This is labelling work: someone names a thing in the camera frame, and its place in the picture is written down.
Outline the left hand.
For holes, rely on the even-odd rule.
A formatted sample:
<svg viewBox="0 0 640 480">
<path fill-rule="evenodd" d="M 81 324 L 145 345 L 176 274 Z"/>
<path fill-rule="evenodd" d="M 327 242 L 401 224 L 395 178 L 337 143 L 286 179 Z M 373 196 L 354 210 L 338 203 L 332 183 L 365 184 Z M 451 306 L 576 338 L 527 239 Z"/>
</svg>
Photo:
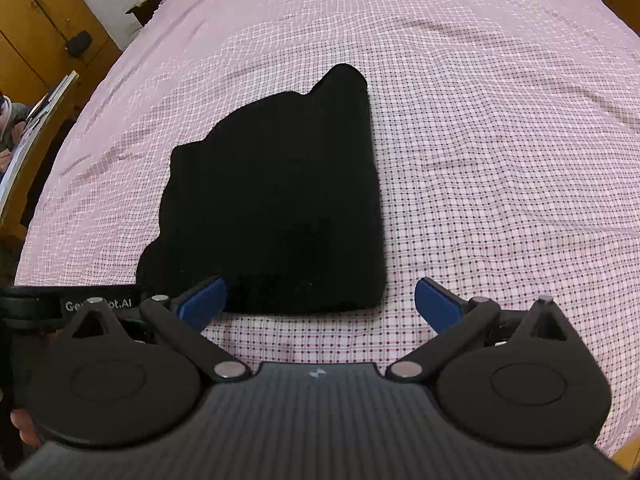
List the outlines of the left hand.
<svg viewBox="0 0 640 480">
<path fill-rule="evenodd" d="M 18 430 L 20 438 L 25 444 L 32 448 L 40 448 L 42 443 L 28 411 L 24 408 L 17 408 L 12 411 L 11 422 Z"/>
</svg>

